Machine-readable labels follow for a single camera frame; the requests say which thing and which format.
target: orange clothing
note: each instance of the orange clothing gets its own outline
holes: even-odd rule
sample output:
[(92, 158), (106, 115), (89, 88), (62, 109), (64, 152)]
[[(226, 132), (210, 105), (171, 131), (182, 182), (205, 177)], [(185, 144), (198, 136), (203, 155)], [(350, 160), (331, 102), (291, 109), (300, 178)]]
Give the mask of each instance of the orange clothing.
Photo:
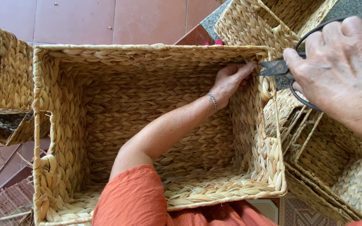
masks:
[[(164, 188), (152, 165), (118, 174), (104, 188), (93, 226), (275, 226), (247, 201), (167, 212)], [(362, 226), (361, 222), (348, 226)]]

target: elderly hand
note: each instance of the elderly hand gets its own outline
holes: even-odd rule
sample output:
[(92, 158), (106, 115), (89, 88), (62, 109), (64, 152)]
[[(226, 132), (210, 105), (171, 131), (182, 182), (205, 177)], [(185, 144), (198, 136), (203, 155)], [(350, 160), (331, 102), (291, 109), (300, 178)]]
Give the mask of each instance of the elderly hand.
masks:
[(210, 93), (217, 101), (219, 109), (224, 108), (229, 103), (230, 97), (247, 84), (246, 79), (254, 71), (256, 64), (231, 64), (221, 69), (216, 76), (216, 81)]
[(294, 89), (329, 116), (362, 136), (362, 20), (327, 24), (305, 43), (306, 59), (286, 49)]

